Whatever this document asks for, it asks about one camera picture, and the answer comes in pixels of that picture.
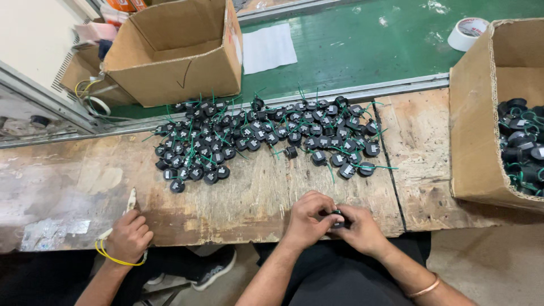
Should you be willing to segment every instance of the open cardboard box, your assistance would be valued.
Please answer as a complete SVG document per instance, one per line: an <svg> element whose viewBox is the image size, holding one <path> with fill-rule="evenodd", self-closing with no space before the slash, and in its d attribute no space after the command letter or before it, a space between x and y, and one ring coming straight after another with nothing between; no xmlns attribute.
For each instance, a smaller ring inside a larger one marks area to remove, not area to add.
<svg viewBox="0 0 544 306"><path fill-rule="evenodd" d="M544 105L544 19L493 21L450 74L452 190L456 198L544 213L544 198L510 186L497 105Z"/></svg>
<svg viewBox="0 0 544 306"><path fill-rule="evenodd" d="M66 90L75 93L74 89L79 82L97 77L99 73L98 46L89 46L73 55L60 84ZM109 76L105 76L102 82L94 84L90 88L90 95L102 100L109 107L138 103Z"/></svg>
<svg viewBox="0 0 544 306"><path fill-rule="evenodd" d="M231 0L182 0L132 15L104 71L144 107L240 93L242 33Z"/></svg>

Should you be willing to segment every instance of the concrete floor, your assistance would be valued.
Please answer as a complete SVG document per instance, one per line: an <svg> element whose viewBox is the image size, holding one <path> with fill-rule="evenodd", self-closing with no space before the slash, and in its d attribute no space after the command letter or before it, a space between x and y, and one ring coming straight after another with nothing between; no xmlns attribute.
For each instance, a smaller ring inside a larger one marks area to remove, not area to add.
<svg viewBox="0 0 544 306"><path fill-rule="evenodd" d="M543 305L543 233L544 225L434 232L428 266L482 306ZM231 272L205 292L181 291L171 305L234 305L257 272L258 259L249 244L237 245L237 251ZM152 302L159 306L164 300Z"/></svg>

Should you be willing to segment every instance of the white paper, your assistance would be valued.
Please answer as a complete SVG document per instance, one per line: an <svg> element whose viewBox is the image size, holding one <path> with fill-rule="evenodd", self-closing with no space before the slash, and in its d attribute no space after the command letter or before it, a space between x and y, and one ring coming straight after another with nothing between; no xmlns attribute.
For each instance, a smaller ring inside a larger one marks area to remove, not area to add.
<svg viewBox="0 0 544 306"><path fill-rule="evenodd" d="M297 62L289 23L243 34L244 74Z"/></svg>

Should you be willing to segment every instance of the copper bracelet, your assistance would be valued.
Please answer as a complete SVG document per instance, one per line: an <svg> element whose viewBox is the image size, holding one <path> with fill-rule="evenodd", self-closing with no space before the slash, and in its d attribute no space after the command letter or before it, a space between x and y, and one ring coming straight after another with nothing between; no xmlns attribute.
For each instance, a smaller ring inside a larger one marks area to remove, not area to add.
<svg viewBox="0 0 544 306"><path fill-rule="evenodd" d="M436 280L435 280L435 282L434 282L432 285L430 285L430 286L429 286L428 288L426 288L426 289L423 289L423 290L420 291L420 292L412 293L412 294L406 295L406 296L408 296L409 298L415 298L415 297L418 297L418 296L422 296L422 295L424 295L425 293L427 293L427 292L433 290L434 288L436 288L436 287L440 284L440 278L438 277L438 274L436 274L435 272L433 272L433 274L436 276Z"/></svg>

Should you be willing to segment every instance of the pile of electronic components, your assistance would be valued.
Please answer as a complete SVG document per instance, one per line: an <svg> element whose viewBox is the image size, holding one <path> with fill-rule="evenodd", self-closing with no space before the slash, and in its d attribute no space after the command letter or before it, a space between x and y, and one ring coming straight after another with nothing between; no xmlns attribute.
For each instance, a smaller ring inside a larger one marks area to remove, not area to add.
<svg viewBox="0 0 544 306"><path fill-rule="evenodd" d="M544 107L516 98L497 106L501 156L510 183L519 192L544 196Z"/></svg>
<svg viewBox="0 0 544 306"><path fill-rule="evenodd" d="M156 166L171 181L172 192L183 192L187 180L204 179L212 185L226 179L230 170L224 162L246 149L256 151L262 143L279 159L281 152L274 145L283 140L290 145L283 150L288 158L297 157L298 148L312 154L316 166L327 166L331 175L329 163L339 167L346 179L357 172L371 176L376 167L389 168L362 162L361 154L375 157L380 153L381 127L366 108L350 105L344 97L269 107L256 94L250 109L236 114L227 110L229 104L212 98L169 106L176 113L185 112L186 119L159 125L153 133L163 136L155 148ZM333 151L330 161L324 150Z"/></svg>

